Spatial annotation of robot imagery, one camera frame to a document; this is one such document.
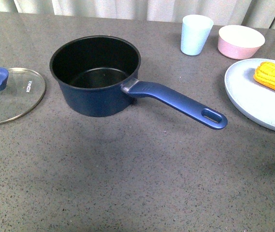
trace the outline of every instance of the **table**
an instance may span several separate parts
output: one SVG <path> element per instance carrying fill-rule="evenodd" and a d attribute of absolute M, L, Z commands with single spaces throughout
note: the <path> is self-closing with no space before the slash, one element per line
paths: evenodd
<path fill-rule="evenodd" d="M 0 231 L 275 231 L 275 131 L 229 100 L 224 74 L 236 60 L 217 50 L 180 51 L 181 24 L 0 13 L 0 67 L 46 81 L 42 101 L 0 125 Z M 254 58 L 275 59 L 275 29 Z M 112 35 L 142 56 L 139 79 L 158 82 L 229 120 L 211 130 L 154 99 L 109 117 L 65 103 L 49 71 L 63 44 Z"/>

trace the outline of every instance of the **bowl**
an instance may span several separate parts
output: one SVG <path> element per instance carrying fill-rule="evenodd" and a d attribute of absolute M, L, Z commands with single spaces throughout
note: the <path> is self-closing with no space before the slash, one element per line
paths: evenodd
<path fill-rule="evenodd" d="M 232 59 L 248 59 L 265 43 L 257 30 L 240 25 L 228 25 L 219 30 L 218 50 Z"/>

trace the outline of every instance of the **plastic cup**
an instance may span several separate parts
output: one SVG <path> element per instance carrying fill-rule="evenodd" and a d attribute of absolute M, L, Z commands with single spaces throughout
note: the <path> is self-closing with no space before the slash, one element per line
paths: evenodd
<path fill-rule="evenodd" d="M 190 14 L 182 20 L 181 51 L 189 56 L 201 53 L 214 22 L 212 19 Z"/>

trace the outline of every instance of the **white curtain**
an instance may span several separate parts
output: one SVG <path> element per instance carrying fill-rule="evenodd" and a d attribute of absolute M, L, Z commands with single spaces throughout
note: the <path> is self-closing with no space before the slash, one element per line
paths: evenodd
<path fill-rule="evenodd" d="M 164 22 L 199 14 L 215 25 L 275 29 L 275 0 L 0 0 L 0 11 Z"/>

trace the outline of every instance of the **pot lid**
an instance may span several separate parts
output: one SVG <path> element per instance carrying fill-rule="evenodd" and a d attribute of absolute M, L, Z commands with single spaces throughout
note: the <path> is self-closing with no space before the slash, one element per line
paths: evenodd
<path fill-rule="evenodd" d="M 33 70 L 0 68 L 0 124 L 31 111 L 43 98 L 45 89 L 45 80 Z"/>

